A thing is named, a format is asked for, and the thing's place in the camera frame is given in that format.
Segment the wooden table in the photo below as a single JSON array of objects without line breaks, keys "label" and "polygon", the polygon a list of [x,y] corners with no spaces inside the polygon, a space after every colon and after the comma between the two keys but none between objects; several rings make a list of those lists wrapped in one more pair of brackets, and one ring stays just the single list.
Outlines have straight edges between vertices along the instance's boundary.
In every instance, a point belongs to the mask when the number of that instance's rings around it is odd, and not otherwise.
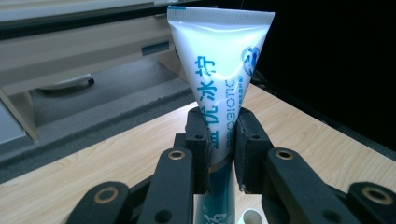
[{"label": "wooden table", "polygon": [[[152,175],[160,154],[184,133],[190,104],[87,147],[0,186],[0,223],[63,223],[93,186],[133,186]],[[298,151],[327,183],[347,191],[370,181],[396,191],[396,162],[252,85],[243,107],[256,115],[274,146]],[[236,220],[247,208],[262,212],[258,195],[237,191]]]}]

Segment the toothpaste tube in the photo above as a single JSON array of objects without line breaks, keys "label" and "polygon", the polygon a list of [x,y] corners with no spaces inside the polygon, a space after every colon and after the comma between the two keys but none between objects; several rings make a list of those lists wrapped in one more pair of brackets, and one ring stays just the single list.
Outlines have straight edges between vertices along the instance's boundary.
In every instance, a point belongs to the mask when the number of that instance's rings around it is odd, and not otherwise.
[{"label": "toothpaste tube", "polygon": [[195,223],[234,223],[234,126],[275,13],[169,7],[167,16],[214,145],[210,190],[198,197]]}]

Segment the wooden surface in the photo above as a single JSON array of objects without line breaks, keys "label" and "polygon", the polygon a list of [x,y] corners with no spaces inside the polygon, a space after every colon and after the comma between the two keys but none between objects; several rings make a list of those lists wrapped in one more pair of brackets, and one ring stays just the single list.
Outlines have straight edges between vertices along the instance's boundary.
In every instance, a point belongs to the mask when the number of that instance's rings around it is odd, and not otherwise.
[{"label": "wooden surface", "polygon": [[[160,154],[184,133],[186,105],[125,133],[19,176],[0,186],[0,223],[63,223],[93,186],[120,181],[133,186],[152,175]],[[396,191],[396,162],[300,110],[250,86],[243,107],[261,122],[276,147],[298,151],[328,184],[371,181]],[[236,220],[247,208],[262,211],[260,197],[237,191]]]}]

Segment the white toothpaste tube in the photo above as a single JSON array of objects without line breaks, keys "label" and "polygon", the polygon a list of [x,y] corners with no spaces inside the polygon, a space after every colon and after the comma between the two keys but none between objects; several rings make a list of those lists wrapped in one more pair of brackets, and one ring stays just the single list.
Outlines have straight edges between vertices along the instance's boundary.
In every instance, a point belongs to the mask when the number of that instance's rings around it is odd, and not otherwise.
[{"label": "white toothpaste tube", "polygon": [[211,132],[208,195],[196,223],[234,223],[234,126],[275,16],[210,7],[169,7],[168,22],[187,79]]}]

